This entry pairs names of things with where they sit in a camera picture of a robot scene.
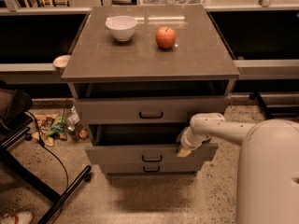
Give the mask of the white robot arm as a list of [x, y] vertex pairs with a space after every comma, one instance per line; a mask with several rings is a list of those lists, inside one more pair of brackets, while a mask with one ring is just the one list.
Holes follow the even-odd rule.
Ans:
[[299, 224], [298, 122], [229, 122], [199, 113], [178, 136], [177, 155], [189, 156], [211, 137], [240, 146], [236, 224]]

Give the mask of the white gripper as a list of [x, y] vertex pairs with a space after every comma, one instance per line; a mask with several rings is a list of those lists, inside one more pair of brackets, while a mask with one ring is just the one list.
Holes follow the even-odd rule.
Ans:
[[204, 134], [196, 134], [191, 127], [185, 128], [176, 138], [176, 143], [181, 143], [178, 147], [177, 156], [188, 157], [193, 150], [199, 148], [208, 137]]

